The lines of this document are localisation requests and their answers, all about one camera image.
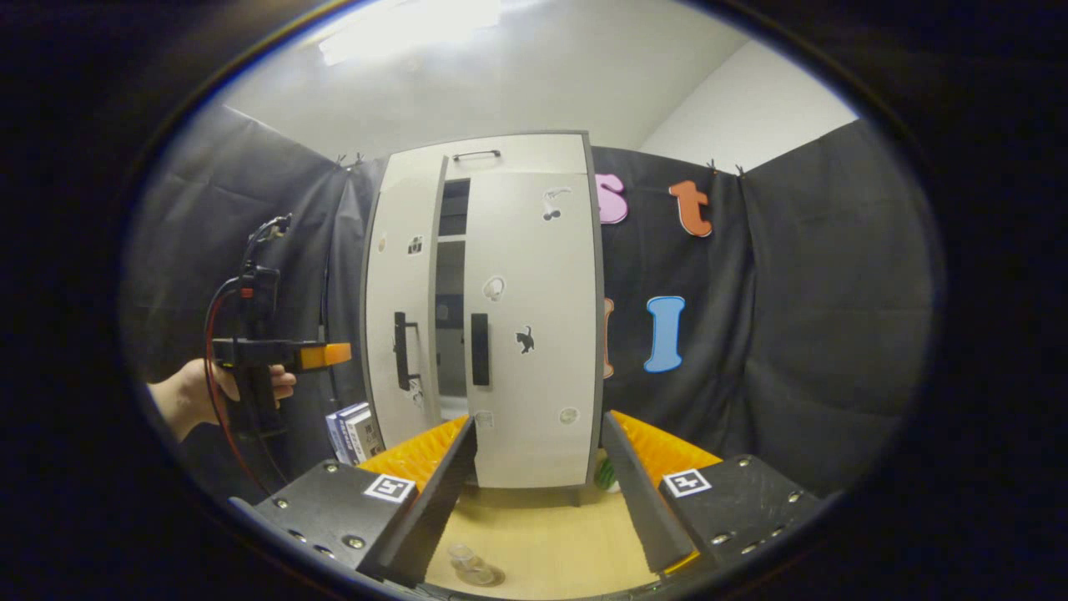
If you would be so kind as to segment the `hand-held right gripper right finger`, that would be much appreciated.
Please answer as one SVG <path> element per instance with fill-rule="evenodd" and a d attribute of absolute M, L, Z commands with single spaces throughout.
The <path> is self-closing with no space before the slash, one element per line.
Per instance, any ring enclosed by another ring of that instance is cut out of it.
<path fill-rule="evenodd" d="M 600 441 L 651 572 L 733 569 L 785 539 L 823 499 L 754 456 L 721 459 L 617 411 Z"/>

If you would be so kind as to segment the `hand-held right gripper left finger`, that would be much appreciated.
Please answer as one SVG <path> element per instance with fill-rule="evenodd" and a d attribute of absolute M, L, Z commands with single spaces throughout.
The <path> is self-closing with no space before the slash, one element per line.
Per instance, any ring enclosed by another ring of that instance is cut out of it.
<path fill-rule="evenodd" d="M 461 416 L 359 466 L 323 461 L 260 503 L 229 503 L 298 563 L 370 587 L 413 587 L 424 582 L 476 450 L 476 428 Z"/>

